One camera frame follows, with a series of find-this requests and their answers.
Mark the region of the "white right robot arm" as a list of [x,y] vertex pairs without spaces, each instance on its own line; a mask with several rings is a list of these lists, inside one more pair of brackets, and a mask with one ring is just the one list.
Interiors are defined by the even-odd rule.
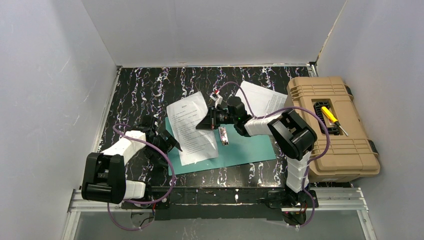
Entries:
[[226,108],[219,104],[210,106],[205,117],[196,125],[197,130],[216,130],[221,125],[232,124],[244,137],[272,136],[287,159],[285,185],[294,193],[309,184],[308,160],[315,141],[315,131],[293,109],[285,109],[279,115],[255,117],[248,113],[240,97],[231,97]]

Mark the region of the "white printed paper sheet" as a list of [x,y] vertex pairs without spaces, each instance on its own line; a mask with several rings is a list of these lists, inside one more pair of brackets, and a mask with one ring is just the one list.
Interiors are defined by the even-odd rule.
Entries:
[[174,138],[182,151],[181,165],[190,165],[219,156],[217,140],[213,130],[196,129],[207,115],[208,107],[203,94],[198,91],[166,107],[168,121]]

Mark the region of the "white printed paper stack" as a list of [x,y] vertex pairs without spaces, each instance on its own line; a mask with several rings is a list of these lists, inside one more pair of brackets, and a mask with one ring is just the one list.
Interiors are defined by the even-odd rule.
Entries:
[[247,81],[243,81],[240,86],[253,112],[250,111],[248,103],[240,89],[235,95],[240,97],[247,113],[252,116],[263,117],[283,108],[288,97],[286,94]]

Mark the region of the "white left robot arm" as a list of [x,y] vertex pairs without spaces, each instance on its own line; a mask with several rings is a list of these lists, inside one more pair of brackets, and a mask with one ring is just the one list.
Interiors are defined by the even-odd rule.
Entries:
[[175,183],[172,182],[167,192],[158,199],[146,196],[147,184],[128,180],[126,164],[134,155],[146,149],[149,158],[167,162],[174,178],[175,170],[168,153],[174,148],[181,151],[180,143],[167,130],[158,132],[155,121],[131,126],[125,133],[118,130],[118,126],[113,126],[113,130],[121,136],[116,143],[102,152],[91,152],[87,156],[81,185],[82,198],[108,204],[129,202],[153,205],[161,202],[171,193]]

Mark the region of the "teal paper folder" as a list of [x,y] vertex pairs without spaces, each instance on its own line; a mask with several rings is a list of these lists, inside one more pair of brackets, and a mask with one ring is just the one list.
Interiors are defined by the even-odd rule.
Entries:
[[239,135],[230,124],[224,124],[228,136],[228,145],[222,145],[217,130],[207,130],[215,135],[218,157],[196,163],[182,165],[179,150],[174,148],[168,154],[176,175],[206,171],[236,165],[249,164],[276,158],[272,141],[268,135],[244,137]]

